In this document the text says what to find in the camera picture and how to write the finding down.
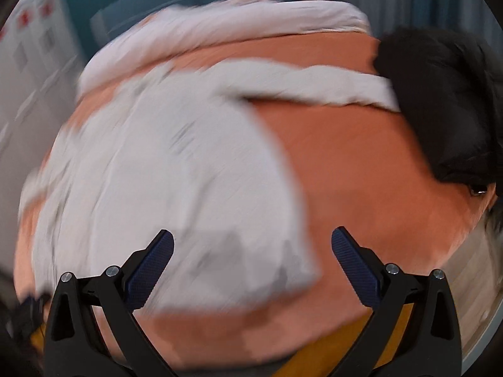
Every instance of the yellow object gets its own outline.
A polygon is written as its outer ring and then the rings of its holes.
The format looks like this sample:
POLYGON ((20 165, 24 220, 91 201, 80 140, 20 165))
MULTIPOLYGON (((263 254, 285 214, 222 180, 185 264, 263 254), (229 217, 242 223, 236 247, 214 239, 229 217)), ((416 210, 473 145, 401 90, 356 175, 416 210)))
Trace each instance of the yellow object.
POLYGON ((44 340, 45 340, 45 323, 40 326, 36 332, 34 332, 31 337, 31 344, 38 352, 44 352, 44 340))
MULTIPOLYGON (((393 359, 411 317, 412 307, 413 304, 403 307, 393 334, 376 367, 389 363, 393 359)), ((371 312, 358 321, 345 325, 333 334, 299 350, 273 377, 326 377, 351 348, 370 315, 371 312)))

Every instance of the wooden floor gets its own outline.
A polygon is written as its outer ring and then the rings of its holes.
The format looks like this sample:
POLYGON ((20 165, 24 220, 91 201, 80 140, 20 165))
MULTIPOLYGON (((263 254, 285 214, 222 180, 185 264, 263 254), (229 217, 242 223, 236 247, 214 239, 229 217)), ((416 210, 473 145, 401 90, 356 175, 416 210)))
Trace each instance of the wooden floor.
POLYGON ((444 266, 461 329, 463 352, 479 339, 501 300, 501 252, 486 216, 444 266))

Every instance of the red marking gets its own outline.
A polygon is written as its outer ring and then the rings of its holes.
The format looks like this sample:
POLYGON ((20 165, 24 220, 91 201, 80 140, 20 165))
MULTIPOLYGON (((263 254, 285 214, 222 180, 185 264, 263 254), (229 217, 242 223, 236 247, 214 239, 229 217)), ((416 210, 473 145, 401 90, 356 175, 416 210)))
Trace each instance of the red marking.
POLYGON ((46 0, 40 7, 40 15, 43 18, 49 17, 54 12, 54 0, 46 0))
POLYGON ((27 27, 32 20, 32 13, 30 10, 24 10, 18 17, 18 27, 20 30, 27 27))

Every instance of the white wall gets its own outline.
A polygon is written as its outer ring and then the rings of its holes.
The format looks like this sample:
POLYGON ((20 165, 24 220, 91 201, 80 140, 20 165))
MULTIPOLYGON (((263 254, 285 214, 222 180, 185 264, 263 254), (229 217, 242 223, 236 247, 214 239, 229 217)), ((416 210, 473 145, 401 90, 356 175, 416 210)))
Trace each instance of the white wall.
POLYGON ((7 272, 22 186, 75 108, 82 67, 62 0, 21 0, 0 36, 0 268, 7 272))

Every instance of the orange blanket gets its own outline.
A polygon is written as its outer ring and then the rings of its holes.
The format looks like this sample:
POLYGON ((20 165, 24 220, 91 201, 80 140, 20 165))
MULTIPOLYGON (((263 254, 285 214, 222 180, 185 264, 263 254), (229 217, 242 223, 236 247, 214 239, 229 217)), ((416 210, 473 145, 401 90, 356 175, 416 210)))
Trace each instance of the orange blanket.
MULTIPOLYGON (((300 66, 326 64, 373 73, 376 45, 375 39, 353 32, 283 36, 200 49, 175 59, 175 66, 197 68, 229 57, 267 57, 300 66)), ((106 104, 119 83, 88 94, 69 126, 79 126, 106 104)), ((310 240, 323 276, 311 290, 250 313, 139 318, 155 347, 175 368, 279 358, 364 316, 366 309, 330 249, 335 227, 346 226, 384 262, 427 274, 449 259, 492 196, 471 197, 466 186, 437 182, 400 114, 352 105, 253 104, 283 145, 303 187, 310 240)), ((33 289, 31 236, 42 203, 34 204, 21 221, 14 269, 19 294, 33 289)), ((113 337, 102 327, 112 352, 118 353, 113 337)))

